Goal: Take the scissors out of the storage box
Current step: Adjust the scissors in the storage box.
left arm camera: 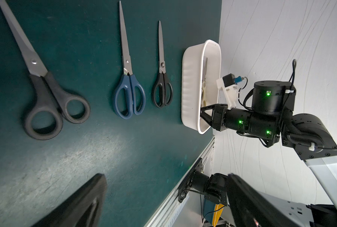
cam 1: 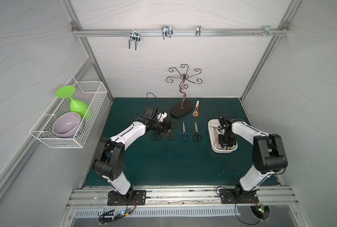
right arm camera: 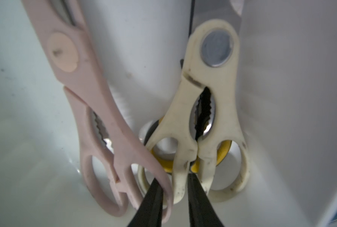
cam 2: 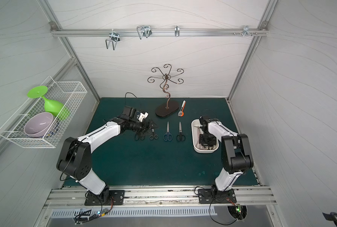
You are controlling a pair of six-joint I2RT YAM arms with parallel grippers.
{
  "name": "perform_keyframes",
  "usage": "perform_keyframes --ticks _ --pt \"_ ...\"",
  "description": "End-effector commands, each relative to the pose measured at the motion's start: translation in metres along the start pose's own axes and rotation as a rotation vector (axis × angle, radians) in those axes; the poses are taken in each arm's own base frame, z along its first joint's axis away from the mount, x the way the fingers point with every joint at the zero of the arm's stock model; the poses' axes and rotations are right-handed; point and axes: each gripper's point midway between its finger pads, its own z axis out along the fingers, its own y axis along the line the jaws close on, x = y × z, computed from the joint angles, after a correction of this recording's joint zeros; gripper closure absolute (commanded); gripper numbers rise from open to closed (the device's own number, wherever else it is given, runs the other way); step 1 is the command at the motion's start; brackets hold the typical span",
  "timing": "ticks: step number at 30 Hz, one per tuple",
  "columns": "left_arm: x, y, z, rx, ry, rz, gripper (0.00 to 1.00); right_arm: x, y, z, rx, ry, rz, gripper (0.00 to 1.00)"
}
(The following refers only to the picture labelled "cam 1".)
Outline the large black scissors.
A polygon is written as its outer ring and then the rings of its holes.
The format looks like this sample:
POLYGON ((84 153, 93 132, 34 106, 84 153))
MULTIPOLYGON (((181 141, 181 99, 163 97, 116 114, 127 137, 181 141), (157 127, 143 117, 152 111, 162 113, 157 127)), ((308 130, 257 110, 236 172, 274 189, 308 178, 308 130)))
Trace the large black scissors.
POLYGON ((161 140, 162 136, 161 136, 161 132, 160 131, 156 131, 151 135, 151 140, 161 140))

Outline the white storage box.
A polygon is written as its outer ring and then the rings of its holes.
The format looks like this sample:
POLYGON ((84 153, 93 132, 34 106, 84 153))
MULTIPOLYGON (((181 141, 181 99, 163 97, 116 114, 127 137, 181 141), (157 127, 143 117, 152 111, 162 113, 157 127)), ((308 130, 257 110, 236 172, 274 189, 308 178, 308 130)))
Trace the white storage box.
POLYGON ((208 122, 208 133, 210 138, 211 148, 215 153, 218 154, 229 154, 237 150, 238 144, 236 143, 233 146, 224 146, 222 147, 219 144, 219 135, 223 134, 223 129, 221 128, 220 122, 218 119, 212 119, 208 122))

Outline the small black scissors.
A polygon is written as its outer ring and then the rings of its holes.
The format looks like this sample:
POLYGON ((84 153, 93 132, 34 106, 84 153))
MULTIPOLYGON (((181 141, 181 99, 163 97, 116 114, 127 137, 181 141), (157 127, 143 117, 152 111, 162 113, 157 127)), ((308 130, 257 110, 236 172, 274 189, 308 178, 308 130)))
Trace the small black scissors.
POLYGON ((175 139, 175 135, 172 134, 171 130, 168 130, 167 135, 166 135, 166 139, 167 140, 174 140, 175 139))

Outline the blue handled scissors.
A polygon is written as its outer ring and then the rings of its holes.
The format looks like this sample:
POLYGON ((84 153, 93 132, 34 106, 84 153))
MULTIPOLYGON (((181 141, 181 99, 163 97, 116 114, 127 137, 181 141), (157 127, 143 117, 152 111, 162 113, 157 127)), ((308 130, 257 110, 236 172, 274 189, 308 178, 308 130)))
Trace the blue handled scissors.
POLYGON ((189 135, 186 133, 186 127, 185 127, 185 123, 182 123, 182 127, 183 127, 183 131, 180 135, 180 140, 181 141, 189 141, 189 135))

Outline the black handled scissors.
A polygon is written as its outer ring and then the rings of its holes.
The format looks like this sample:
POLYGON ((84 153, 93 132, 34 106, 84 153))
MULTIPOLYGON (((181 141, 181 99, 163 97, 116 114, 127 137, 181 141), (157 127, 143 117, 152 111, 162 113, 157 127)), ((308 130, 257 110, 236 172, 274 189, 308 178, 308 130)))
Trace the black handled scissors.
POLYGON ((199 141, 202 141, 203 137, 202 135, 199 133, 199 130, 198 130, 198 125, 197 125, 197 122, 195 122, 195 134, 193 136, 193 140, 195 142, 199 142, 199 141))

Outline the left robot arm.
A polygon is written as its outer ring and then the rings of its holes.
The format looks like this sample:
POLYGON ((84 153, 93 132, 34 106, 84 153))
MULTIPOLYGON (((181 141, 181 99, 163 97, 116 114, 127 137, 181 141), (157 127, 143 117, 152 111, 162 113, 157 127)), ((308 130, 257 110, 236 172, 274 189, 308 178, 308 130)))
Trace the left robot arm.
POLYGON ((127 148, 150 130, 154 131, 154 136, 160 136, 177 126, 171 119, 159 121, 137 118, 119 134, 105 139, 101 157, 96 159, 93 165, 98 180, 106 180, 116 195, 119 194, 122 199, 130 202, 133 197, 133 186, 123 173, 127 148))

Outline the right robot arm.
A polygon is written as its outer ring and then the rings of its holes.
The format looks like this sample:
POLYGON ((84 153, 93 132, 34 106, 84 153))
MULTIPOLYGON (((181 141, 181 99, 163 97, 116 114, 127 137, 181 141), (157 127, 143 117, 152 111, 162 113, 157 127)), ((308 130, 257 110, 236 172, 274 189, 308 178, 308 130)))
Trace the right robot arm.
POLYGON ((252 166, 235 186, 233 196, 237 201, 244 201, 256 192, 266 179, 279 174, 288 166, 288 160, 281 136, 268 134, 256 129, 241 119, 226 116, 219 118, 223 134, 219 135, 221 146, 232 147, 237 143, 237 136, 253 146, 252 166))

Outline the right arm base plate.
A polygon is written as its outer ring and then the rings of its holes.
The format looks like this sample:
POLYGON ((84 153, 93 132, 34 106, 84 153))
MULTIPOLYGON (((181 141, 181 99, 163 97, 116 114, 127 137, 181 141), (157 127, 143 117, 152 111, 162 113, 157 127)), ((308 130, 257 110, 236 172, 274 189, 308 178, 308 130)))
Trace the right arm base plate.
POLYGON ((220 188, 217 193, 222 204, 259 204, 256 191, 220 188))

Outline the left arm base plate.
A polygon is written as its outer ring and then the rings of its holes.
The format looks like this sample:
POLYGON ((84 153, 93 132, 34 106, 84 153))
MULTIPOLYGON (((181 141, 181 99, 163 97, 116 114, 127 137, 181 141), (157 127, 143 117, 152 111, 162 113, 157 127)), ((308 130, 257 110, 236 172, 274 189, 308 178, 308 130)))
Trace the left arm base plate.
POLYGON ((127 195, 121 195, 116 191, 108 193, 108 206, 143 206, 146 204, 146 190, 131 190, 127 195))

